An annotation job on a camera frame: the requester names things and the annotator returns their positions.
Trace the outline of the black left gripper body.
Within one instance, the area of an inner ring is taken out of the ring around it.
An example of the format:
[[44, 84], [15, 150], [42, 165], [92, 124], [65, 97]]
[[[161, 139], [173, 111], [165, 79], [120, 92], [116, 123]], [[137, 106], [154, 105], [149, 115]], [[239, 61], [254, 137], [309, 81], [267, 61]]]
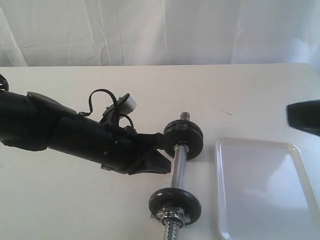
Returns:
[[113, 130], [85, 117], [61, 117], [50, 133], [48, 148], [121, 174], [150, 172], [142, 136], [131, 127]]

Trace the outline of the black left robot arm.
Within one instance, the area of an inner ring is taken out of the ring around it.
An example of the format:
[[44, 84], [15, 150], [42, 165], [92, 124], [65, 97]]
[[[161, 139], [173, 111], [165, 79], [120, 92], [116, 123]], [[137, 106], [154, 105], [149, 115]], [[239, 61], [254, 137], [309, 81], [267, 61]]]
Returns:
[[120, 103], [113, 101], [110, 120], [94, 121], [35, 92], [0, 93], [0, 141], [8, 147], [37, 152], [52, 149], [89, 160], [120, 174], [168, 174], [171, 162], [160, 150], [161, 133], [137, 133], [119, 125]]

